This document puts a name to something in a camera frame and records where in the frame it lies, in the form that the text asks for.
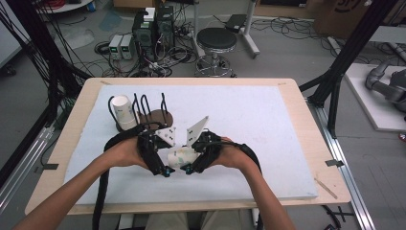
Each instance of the person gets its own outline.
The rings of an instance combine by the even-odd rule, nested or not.
[[[147,169],[137,150],[137,137],[123,140],[94,159],[83,171],[21,219],[13,229],[56,229],[102,173],[112,167],[134,165]],[[265,229],[295,229],[289,215],[263,179],[259,168],[244,152],[233,146],[223,146],[210,167],[215,165],[235,168],[242,172],[258,205]]]

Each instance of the floor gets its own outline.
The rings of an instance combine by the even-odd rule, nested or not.
[[[94,46],[98,42],[109,40],[115,33],[131,32],[131,11],[115,11],[111,2],[98,5],[96,12],[79,9],[70,13],[56,16],[61,26],[65,28],[87,28],[94,35],[95,40],[84,47],[77,48],[82,62],[101,59],[95,54]],[[228,16],[218,16],[226,21]],[[260,55],[252,59],[244,43],[238,38],[237,47],[230,54],[225,54],[232,63],[232,67],[239,78],[292,78],[297,84],[303,84],[322,75],[334,61],[334,52],[323,48],[327,44],[318,38],[292,39],[277,33],[278,26],[265,28],[268,24],[256,22],[251,35],[260,49]],[[221,26],[215,18],[207,16],[201,18],[201,26]],[[296,38],[303,38],[303,34],[289,34]],[[376,47],[379,44],[369,44],[357,62],[376,64],[378,59],[391,58],[393,64],[404,65],[394,55],[382,53]],[[39,117],[47,105],[47,89],[34,69],[29,59],[22,53],[18,54],[11,64],[17,71],[15,76],[0,77],[0,132],[2,167],[15,148],[21,142],[34,121]],[[95,76],[103,75],[107,69],[105,63],[99,65],[88,64]],[[179,64],[172,67],[171,77],[193,77],[194,63]],[[304,96],[311,95],[312,90],[304,92]],[[399,141],[395,132],[375,131],[366,114],[343,80],[340,103],[337,114],[337,135],[341,148],[349,162],[350,169],[364,198],[376,229],[402,229],[406,224],[406,181],[402,179],[406,166],[406,145]],[[46,161],[51,149],[43,155]],[[0,216],[0,229],[11,229],[24,217],[24,209],[40,173],[35,172],[39,167],[35,163],[7,209]],[[352,213],[348,204],[340,205],[345,213]],[[333,212],[338,207],[331,205]],[[330,216],[321,206],[287,207],[290,217],[298,229],[325,229],[333,224]],[[359,229],[355,217],[345,217],[345,221],[338,217],[343,229]],[[101,221],[102,229],[113,229],[118,221],[118,215],[104,215]],[[69,216],[58,229],[88,229],[91,226],[90,216]]]

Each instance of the white foam board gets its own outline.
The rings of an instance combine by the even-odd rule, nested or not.
[[[365,79],[375,67],[376,65],[354,63],[346,73],[350,87],[376,130],[405,131],[404,117],[406,114],[386,101],[382,94],[365,87]],[[380,81],[389,84],[392,73],[403,69],[404,67],[389,66]]]
[[[124,86],[106,85],[97,98],[66,172],[71,179],[102,153],[117,134],[107,101],[111,96],[146,94],[151,110],[160,108],[161,93],[176,127],[176,146],[186,145],[186,129],[205,116],[207,128],[218,135],[245,143],[257,154],[263,176],[279,199],[313,198],[317,189],[282,96],[271,86]],[[167,164],[168,149],[159,154]],[[95,203],[99,181],[78,204]],[[140,167],[110,171],[105,203],[153,203],[179,201],[253,200],[243,175],[215,166],[202,174],[181,170],[169,178],[152,175]]]

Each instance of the table surface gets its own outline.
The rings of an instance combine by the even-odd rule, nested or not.
[[[313,175],[319,196],[313,199],[283,200],[282,205],[312,205],[350,202],[350,192],[336,167],[328,167],[332,159],[327,145],[317,127],[298,85],[292,79],[90,79],[83,86],[78,100],[69,116],[48,161],[59,164],[55,171],[44,171],[26,207],[31,212],[40,202],[56,191],[62,184],[70,157],[79,141],[82,129],[98,98],[99,91],[107,84],[136,85],[269,85],[278,86],[289,113],[291,122],[302,146],[304,157]],[[217,209],[254,208],[253,201],[183,202],[111,204],[105,213],[153,213],[172,211],[197,211]],[[94,205],[75,205],[69,214],[91,214]]]

